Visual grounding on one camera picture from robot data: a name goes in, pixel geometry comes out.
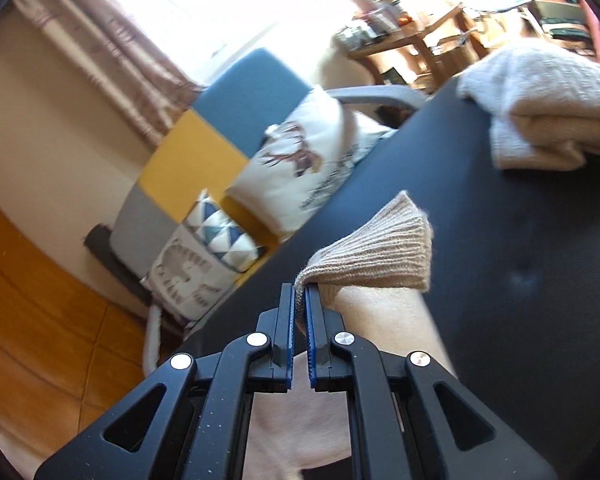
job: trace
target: metal screw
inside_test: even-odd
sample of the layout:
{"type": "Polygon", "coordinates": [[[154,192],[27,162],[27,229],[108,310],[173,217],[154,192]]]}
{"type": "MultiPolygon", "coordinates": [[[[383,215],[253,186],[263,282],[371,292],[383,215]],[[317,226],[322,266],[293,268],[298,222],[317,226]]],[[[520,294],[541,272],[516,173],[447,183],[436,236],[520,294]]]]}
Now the metal screw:
{"type": "Polygon", "coordinates": [[[170,364],[172,368],[176,370],[184,370],[185,368],[189,368],[191,366],[191,356],[188,354],[176,354],[171,358],[170,364]]]}
{"type": "Polygon", "coordinates": [[[416,366],[427,366],[431,362],[431,357],[426,352],[414,352],[409,359],[416,366]]]}
{"type": "Polygon", "coordinates": [[[356,340],[356,338],[353,337],[353,334],[350,334],[349,332],[338,332],[334,339],[336,340],[336,343],[340,345],[350,345],[356,340]]]}
{"type": "Polygon", "coordinates": [[[247,336],[247,343],[251,346],[263,346],[267,344],[267,335],[262,332],[254,332],[247,336]]]}

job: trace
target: wooden table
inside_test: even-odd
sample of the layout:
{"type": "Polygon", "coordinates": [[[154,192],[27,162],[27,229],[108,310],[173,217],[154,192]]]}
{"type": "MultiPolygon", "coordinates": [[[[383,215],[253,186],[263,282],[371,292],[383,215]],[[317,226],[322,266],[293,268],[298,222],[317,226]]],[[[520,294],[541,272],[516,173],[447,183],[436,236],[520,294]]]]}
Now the wooden table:
{"type": "MultiPolygon", "coordinates": [[[[436,57],[432,54],[430,48],[425,44],[424,38],[433,31],[439,29],[443,23],[451,19],[454,20],[456,27],[458,27],[461,32],[467,32],[475,25],[475,23],[472,23],[473,20],[471,20],[467,15],[465,15],[464,12],[462,12],[462,6],[456,5],[445,12],[442,16],[431,20],[425,27],[416,28],[414,23],[412,23],[403,28],[402,31],[395,32],[394,34],[390,35],[381,43],[367,46],[354,52],[349,52],[347,57],[357,61],[360,63],[360,65],[365,67],[373,76],[374,82],[377,85],[383,85],[384,78],[382,78],[382,75],[378,70],[378,66],[369,56],[373,54],[380,54],[381,52],[387,52],[389,50],[395,50],[396,48],[413,45],[413,47],[427,63],[427,66],[429,67],[431,75],[433,76],[436,84],[440,86],[446,80],[446,77],[442,70],[440,70],[440,67],[436,62],[436,57]]],[[[480,42],[480,34],[475,30],[469,33],[469,41],[471,42],[471,46],[474,48],[478,57],[483,58],[488,54],[487,49],[482,42],[480,42]]]]}

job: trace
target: wooden floor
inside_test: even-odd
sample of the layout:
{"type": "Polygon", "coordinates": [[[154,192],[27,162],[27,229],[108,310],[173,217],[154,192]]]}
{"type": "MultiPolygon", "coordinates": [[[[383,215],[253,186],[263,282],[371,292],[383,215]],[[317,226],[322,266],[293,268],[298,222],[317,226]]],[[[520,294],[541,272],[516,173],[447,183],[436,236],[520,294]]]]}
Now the wooden floor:
{"type": "Polygon", "coordinates": [[[25,478],[142,380],[143,337],[0,212],[0,448],[25,478]]]}

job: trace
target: beige knit garment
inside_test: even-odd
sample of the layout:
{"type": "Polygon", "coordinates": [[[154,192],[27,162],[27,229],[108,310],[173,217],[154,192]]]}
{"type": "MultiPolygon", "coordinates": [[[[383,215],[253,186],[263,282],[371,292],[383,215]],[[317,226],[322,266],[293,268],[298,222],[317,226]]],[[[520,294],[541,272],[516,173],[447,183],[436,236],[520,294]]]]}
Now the beige knit garment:
{"type": "Polygon", "coordinates": [[[568,171],[600,155],[600,65],[582,56],[515,41],[462,72],[457,92],[492,115],[496,168],[568,171]]]}
{"type": "Polygon", "coordinates": [[[361,228],[315,253],[300,271],[296,322],[304,326],[304,285],[362,285],[429,289],[432,231],[405,191],[361,228]]]}
{"type": "MultiPolygon", "coordinates": [[[[317,282],[323,306],[379,349],[403,356],[424,350],[454,373],[424,298],[414,290],[428,288],[430,258],[426,215],[401,191],[367,224],[317,251],[296,286],[317,282]]],[[[299,480],[302,469],[350,454],[346,394],[314,392],[306,353],[296,356],[289,393],[254,397],[243,480],[299,480]]]]}

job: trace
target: gray armrest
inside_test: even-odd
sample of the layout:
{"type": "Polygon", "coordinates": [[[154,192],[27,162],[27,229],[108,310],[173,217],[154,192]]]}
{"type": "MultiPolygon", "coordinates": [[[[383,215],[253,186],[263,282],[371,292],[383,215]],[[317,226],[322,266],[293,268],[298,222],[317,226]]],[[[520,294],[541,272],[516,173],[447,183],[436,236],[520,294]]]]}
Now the gray armrest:
{"type": "Polygon", "coordinates": [[[334,88],[327,90],[327,94],[344,104],[379,104],[399,108],[416,108],[416,110],[421,108],[429,98],[425,93],[405,85],[334,88]]]}

